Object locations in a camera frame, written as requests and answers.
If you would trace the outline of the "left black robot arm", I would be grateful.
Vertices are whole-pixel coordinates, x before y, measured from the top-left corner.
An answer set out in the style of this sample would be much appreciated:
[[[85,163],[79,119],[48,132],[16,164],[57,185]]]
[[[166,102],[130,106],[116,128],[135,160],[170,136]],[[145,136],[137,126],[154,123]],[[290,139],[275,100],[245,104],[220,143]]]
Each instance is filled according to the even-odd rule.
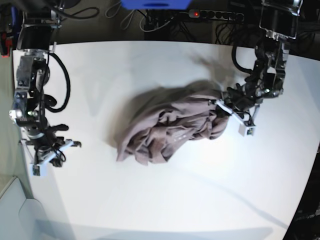
[[[283,94],[285,68],[290,52],[290,40],[297,37],[301,0],[263,0],[259,19],[262,36],[255,46],[253,69],[243,68],[236,61],[236,48],[231,57],[234,66],[247,73],[245,83],[228,87],[215,103],[248,129],[264,99]]]

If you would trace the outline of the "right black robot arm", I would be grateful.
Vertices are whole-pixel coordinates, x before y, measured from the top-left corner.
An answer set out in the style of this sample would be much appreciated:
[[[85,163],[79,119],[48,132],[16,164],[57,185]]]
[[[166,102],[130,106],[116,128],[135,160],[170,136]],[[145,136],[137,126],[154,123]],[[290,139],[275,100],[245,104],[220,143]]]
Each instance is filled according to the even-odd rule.
[[[69,147],[80,147],[79,141],[56,136],[56,132],[68,131],[65,124],[51,126],[46,118],[46,111],[62,112],[71,95],[69,73],[55,54],[51,46],[54,30],[61,28],[65,19],[81,20],[78,13],[65,13],[78,4],[77,0],[6,0],[10,6],[8,19],[9,31],[0,33],[1,55],[10,50],[22,51],[16,71],[16,87],[13,94],[12,109],[9,117],[22,130],[27,139],[20,144],[32,146],[35,153],[31,156],[32,175],[41,176],[47,164],[56,168],[66,161],[63,151]],[[66,86],[62,106],[56,108],[57,100],[45,94],[44,87],[50,79],[50,59],[60,66]]]

